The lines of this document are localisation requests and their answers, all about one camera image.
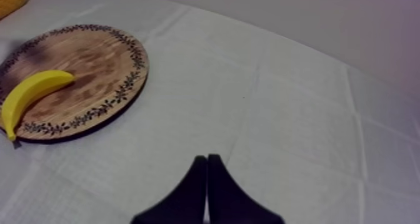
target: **wooden tray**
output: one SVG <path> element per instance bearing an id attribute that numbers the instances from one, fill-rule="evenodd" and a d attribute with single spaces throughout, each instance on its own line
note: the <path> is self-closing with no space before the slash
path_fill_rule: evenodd
<path id="1" fill-rule="evenodd" d="M 56 29 L 24 43 L 0 66 L 0 107 L 22 80 L 49 69 L 70 72 L 76 81 L 34 103 L 16 128 L 19 138 L 56 140 L 106 121 L 141 90 L 149 61 L 124 31 L 93 24 Z"/>

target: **banana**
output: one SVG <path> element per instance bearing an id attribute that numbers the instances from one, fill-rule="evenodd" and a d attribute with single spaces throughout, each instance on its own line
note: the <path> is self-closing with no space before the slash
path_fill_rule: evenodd
<path id="1" fill-rule="evenodd" d="M 19 83 L 4 100 L 1 109 L 1 117 L 9 140 L 16 140 L 14 128 L 28 106 L 73 81 L 72 74 L 51 70 L 36 73 Z"/>

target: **burnt wood pattern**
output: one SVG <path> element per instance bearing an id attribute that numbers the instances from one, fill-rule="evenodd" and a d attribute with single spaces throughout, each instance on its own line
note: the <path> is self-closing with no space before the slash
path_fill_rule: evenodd
<path id="1" fill-rule="evenodd" d="M 137 39 L 109 26 L 52 30 L 21 45 L 0 65 L 0 112 L 14 87 L 49 69 L 72 73 L 76 80 L 29 107 L 16 127 L 20 138 L 58 139 L 102 123 L 141 90 L 149 61 Z"/>

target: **banana tip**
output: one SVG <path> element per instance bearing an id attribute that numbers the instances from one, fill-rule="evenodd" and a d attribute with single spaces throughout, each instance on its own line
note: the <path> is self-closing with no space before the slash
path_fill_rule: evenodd
<path id="1" fill-rule="evenodd" d="M 7 138 L 9 138 L 10 141 L 16 141 L 16 135 L 15 134 L 8 134 Z"/>

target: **wall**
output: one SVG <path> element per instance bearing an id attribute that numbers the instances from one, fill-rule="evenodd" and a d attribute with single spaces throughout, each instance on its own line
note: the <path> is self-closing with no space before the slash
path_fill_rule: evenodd
<path id="1" fill-rule="evenodd" d="M 420 0 L 172 0 L 268 29 L 420 96 Z"/>

